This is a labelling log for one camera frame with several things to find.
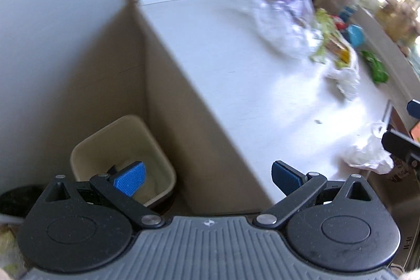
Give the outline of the white plastic bag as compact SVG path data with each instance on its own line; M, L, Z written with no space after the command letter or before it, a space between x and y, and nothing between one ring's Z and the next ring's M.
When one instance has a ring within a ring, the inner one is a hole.
M342 160L351 168L371 171L378 175L388 174L394 168L391 154L382 146L382 137L387 124L376 121L365 127L341 154Z

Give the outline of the clear plastic film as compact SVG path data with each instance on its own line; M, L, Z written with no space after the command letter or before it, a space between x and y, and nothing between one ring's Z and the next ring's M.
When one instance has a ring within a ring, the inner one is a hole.
M304 59L323 42L312 0L251 0L258 35L275 51Z

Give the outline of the beige trash bin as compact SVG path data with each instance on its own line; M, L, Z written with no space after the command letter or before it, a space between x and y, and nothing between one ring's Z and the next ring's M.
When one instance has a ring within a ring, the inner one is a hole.
M177 176L140 117L127 115L115 120L81 141L70 155L77 181L89 181L112 167L120 171L136 161L145 165L146 179L132 198L158 213L165 213L174 202Z

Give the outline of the green snack wrapper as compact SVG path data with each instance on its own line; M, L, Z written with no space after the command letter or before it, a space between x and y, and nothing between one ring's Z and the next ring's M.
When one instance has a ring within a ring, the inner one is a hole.
M389 80L389 74L383 62L373 53L368 50L362 50L362 57L369 67L369 72L372 81L375 84L384 84Z

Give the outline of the white crumpled paper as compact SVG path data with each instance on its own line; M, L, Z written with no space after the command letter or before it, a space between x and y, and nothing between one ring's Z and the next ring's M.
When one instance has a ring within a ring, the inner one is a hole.
M335 82L336 88L348 101L359 96L360 68L356 51L350 47L350 62L346 63L338 57L331 58L331 63L324 76Z

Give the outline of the yellow snack package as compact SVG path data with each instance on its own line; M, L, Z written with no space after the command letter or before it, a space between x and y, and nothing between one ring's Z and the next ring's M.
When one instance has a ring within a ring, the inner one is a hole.
M351 54L348 46L336 35L330 35L325 47L336 57L335 67L342 69L349 67L351 63Z

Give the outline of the sprouting garlic bunch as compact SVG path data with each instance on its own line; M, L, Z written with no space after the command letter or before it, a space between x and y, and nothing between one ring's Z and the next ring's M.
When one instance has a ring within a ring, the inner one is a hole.
M393 42L412 45L419 36L418 10L417 0L384 0L374 18Z

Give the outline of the red snack wrapper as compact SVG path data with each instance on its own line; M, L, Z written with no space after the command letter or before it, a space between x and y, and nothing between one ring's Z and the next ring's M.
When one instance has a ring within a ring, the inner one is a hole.
M339 16L332 16L333 23L338 31L343 31L347 28L348 24L344 22Z

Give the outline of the green lettuce leaf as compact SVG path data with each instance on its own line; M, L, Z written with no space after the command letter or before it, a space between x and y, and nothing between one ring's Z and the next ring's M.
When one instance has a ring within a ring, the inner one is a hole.
M324 8L318 8L315 12L315 19L322 34L322 42L316 52L310 56L311 61L325 63L328 52L335 54L339 58L342 52L341 48L337 45L339 31L336 28L332 16Z

